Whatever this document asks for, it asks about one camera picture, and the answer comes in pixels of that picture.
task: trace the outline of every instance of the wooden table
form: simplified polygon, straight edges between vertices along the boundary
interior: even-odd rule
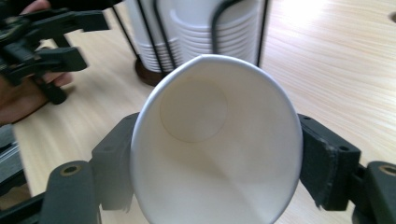
[[[128,21],[124,5],[119,7]],[[262,69],[301,114],[361,149],[361,163],[396,163],[396,4],[384,1],[275,0]],[[88,69],[75,73],[68,100],[46,105],[15,125],[30,191],[45,190],[55,167],[88,161],[91,150],[125,116],[140,111],[152,87],[139,81],[134,55],[110,11],[112,31],[69,35]],[[277,223],[350,223],[346,212],[317,209],[302,185]],[[104,223],[147,223],[131,212],[103,212]]]

